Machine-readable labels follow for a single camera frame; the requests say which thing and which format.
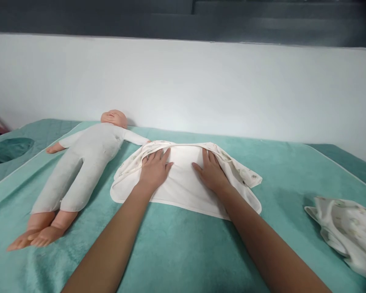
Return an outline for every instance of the folded cloth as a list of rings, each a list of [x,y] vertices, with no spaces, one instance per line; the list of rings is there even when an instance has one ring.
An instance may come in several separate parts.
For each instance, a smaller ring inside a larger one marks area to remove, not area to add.
[[[316,197],[305,211],[321,225],[324,241],[366,278],[366,208],[355,201]]]
[[[202,148],[217,157],[229,182],[244,200],[260,214],[261,204],[250,188],[260,184],[262,177],[229,156],[218,145],[207,142],[199,144],[175,144],[163,140],[150,142],[133,153],[119,167],[110,189],[111,198],[123,203],[141,174],[142,159],[159,149],[171,148],[169,161],[174,162],[168,178],[154,193],[150,201],[178,206],[194,212],[229,220],[229,216],[217,196],[199,178],[191,163],[203,167]]]

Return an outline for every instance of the baby doll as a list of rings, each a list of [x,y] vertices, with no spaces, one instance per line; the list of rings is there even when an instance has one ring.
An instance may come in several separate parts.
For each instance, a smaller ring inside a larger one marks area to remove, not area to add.
[[[107,163],[124,140],[143,145],[149,140],[127,130],[126,116],[118,110],[102,114],[101,123],[79,131],[46,149],[62,156],[35,202],[27,230],[8,251],[29,245],[44,247],[63,236],[87,204]]]

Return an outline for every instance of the teal mattress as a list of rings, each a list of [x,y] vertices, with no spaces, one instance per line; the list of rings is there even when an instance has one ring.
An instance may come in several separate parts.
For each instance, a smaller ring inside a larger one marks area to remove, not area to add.
[[[93,124],[82,122],[68,135]],[[263,177],[262,184],[253,188],[262,204],[261,216],[324,283],[333,292],[366,292],[366,279],[322,240],[319,226],[303,209],[314,205],[315,196],[354,200],[366,207],[365,162],[328,145],[130,129],[150,140],[218,144]],[[67,234],[45,248],[6,252],[25,231],[31,207],[63,153],[41,152],[0,182],[0,292],[60,292],[119,209],[109,193],[113,175],[137,149],[127,142],[122,145]],[[268,292],[268,288],[231,222],[150,203],[118,292]]]
[[[52,142],[68,133],[79,121],[43,119],[0,136],[0,143],[14,138],[30,139],[31,146],[22,156],[0,164],[0,180],[18,169]]]

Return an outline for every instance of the patterned cloth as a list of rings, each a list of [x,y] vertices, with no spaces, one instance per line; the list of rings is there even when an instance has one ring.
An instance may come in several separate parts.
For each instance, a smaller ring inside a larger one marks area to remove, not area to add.
[[[324,197],[316,197],[315,203],[305,211],[321,225],[324,241],[366,278],[366,208],[355,201]]]

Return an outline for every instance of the dark wall panel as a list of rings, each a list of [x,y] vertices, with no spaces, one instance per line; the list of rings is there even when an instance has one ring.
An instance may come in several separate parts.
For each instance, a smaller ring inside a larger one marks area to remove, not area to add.
[[[0,32],[366,47],[366,4],[6,0]]]

